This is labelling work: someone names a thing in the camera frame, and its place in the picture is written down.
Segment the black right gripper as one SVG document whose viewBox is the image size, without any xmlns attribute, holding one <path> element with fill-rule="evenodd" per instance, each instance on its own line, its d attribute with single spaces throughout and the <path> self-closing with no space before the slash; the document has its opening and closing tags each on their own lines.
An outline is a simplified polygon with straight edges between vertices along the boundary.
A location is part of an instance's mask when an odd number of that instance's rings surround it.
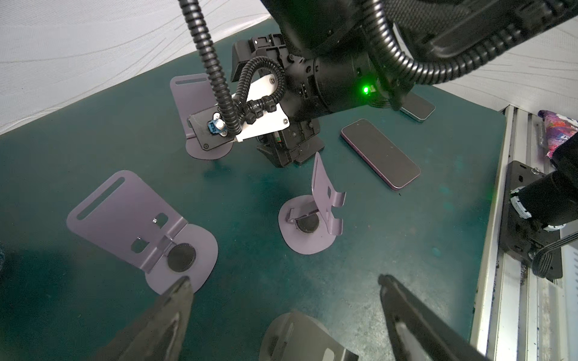
<svg viewBox="0 0 578 361">
<path fill-rule="evenodd" d="M 277 168 L 301 165 L 325 148 L 320 131 L 318 119 L 294 122 L 282 131 L 259 136 L 257 149 Z"/>
</svg>

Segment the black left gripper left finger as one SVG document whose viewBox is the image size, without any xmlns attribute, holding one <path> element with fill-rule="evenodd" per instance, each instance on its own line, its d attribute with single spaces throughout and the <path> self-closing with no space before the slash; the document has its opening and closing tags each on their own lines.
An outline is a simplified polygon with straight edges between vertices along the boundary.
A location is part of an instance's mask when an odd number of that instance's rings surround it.
<svg viewBox="0 0 578 361">
<path fill-rule="evenodd" d="M 93 360 L 178 360 L 191 315 L 194 291 L 179 278 L 142 316 L 117 335 Z"/>
</svg>

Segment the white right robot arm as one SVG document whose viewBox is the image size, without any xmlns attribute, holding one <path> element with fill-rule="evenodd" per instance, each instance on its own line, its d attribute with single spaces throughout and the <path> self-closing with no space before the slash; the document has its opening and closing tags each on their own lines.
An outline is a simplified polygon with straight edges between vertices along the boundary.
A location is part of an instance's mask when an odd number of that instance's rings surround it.
<svg viewBox="0 0 578 361">
<path fill-rule="evenodd" d="M 322 148 L 320 117 L 363 105 L 401 108 L 413 86 L 463 77 L 577 15 L 575 1 L 267 1 L 270 46 L 234 47 L 236 121 L 270 110 L 290 126 L 261 152 L 278 167 Z"/>
</svg>

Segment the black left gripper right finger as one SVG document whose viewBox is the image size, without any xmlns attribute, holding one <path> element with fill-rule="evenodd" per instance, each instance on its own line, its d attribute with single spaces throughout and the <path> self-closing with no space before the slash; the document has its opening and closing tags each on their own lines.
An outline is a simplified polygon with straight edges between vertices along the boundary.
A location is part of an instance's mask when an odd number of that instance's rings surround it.
<svg viewBox="0 0 578 361">
<path fill-rule="evenodd" d="M 396 360 L 486 360 L 392 275 L 380 275 L 379 297 Z"/>
</svg>

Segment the phone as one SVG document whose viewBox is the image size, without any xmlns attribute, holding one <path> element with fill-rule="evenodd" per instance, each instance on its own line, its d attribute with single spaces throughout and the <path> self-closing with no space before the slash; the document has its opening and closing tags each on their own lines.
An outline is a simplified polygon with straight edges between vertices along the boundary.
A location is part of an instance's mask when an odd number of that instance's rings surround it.
<svg viewBox="0 0 578 361">
<path fill-rule="evenodd" d="M 415 93 L 408 93 L 402 102 L 401 112 L 411 117 L 413 120 L 423 123 L 436 110 L 436 107 L 426 99 Z"/>
<path fill-rule="evenodd" d="M 421 175 L 421 169 L 369 120 L 343 127 L 340 135 L 393 190 L 405 188 Z"/>
</svg>

